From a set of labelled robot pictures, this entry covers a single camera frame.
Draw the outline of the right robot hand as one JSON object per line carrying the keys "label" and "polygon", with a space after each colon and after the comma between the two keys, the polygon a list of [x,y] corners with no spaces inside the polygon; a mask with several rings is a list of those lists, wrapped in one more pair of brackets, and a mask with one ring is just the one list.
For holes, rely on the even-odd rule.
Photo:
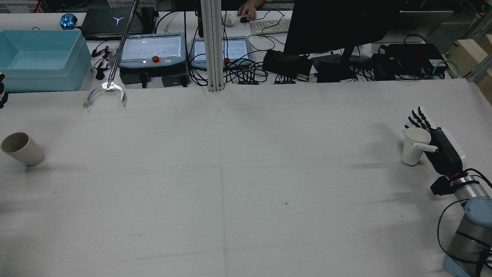
{"label": "right robot hand", "polygon": [[462,147],[446,128],[433,123],[422,106],[411,111],[408,121],[411,126],[406,125],[406,131],[424,135],[423,139],[410,142],[411,150],[425,153],[438,174],[452,179],[465,170],[466,155]]}

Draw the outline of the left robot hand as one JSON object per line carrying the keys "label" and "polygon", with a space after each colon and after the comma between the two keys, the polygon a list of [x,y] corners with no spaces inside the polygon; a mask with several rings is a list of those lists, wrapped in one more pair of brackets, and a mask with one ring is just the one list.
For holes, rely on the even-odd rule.
{"label": "left robot hand", "polygon": [[9,95],[3,83],[4,79],[5,79],[5,74],[0,73],[0,109],[5,107],[5,104],[8,102],[8,95]]}

